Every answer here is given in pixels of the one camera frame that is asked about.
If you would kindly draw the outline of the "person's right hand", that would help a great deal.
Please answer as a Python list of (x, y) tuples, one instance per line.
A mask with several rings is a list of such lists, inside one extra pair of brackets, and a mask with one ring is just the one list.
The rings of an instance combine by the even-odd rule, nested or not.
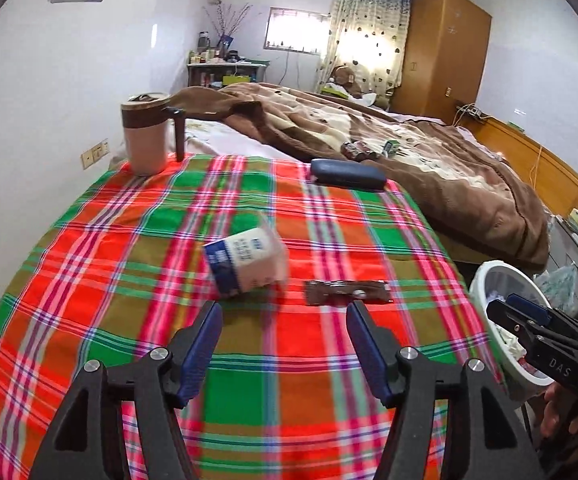
[[(544, 392), (544, 411), (540, 423), (540, 431), (543, 437), (551, 438), (557, 434), (569, 413), (567, 401), (570, 398), (570, 392), (553, 382)], [(568, 431), (573, 436), (578, 436), (578, 417), (573, 419), (569, 424)], [(568, 464), (578, 460), (578, 447), (571, 454)]]

